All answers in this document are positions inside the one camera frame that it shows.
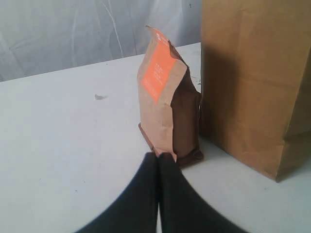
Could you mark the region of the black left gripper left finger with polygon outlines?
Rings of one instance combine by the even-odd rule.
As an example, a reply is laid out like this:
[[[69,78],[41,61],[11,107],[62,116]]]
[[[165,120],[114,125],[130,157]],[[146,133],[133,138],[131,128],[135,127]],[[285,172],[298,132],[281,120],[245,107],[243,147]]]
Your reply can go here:
[[[148,152],[118,198],[79,233],[155,233],[158,214],[158,159]]]

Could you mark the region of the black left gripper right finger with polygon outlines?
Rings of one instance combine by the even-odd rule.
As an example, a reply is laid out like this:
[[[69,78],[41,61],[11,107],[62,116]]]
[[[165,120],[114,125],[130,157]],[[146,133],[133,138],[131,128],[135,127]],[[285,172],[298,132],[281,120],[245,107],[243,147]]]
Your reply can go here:
[[[206,203],[182,174],[169,153],[158,158],[159,200],[163,233],[242,233]]]

